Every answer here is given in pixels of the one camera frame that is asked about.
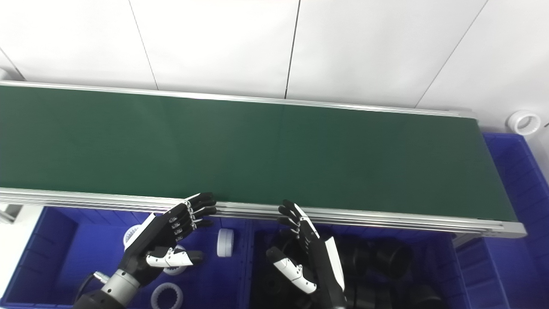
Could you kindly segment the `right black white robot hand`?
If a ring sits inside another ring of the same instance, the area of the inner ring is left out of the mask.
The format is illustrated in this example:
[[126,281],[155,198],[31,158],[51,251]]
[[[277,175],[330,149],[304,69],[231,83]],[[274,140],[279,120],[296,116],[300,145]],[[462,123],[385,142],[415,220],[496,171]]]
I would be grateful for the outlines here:
[[309,216],[290,200],[283,200],[278,211],[281,216],[277,221],[290,228],[307,254],[308,266],[299,264],[276,246],[266,251],[267,260],[292,285],[310,295],[318,308],[344,309],[345,279],[334,237],[322,238]]

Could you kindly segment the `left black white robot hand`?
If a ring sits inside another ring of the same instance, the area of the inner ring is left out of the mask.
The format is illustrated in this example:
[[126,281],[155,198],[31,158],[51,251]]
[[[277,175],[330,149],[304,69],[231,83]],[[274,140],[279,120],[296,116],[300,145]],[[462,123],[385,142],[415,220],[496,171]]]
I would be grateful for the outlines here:
[[141,287],[149,285],[162,270],[149,266],[146,256],[157,248],[174,248],[196,229],[212,226],[213,221],[206,216],[217,213],[216,203],[212,192],[201,192],[155,216],[125,250],[118,268],[133,276]]

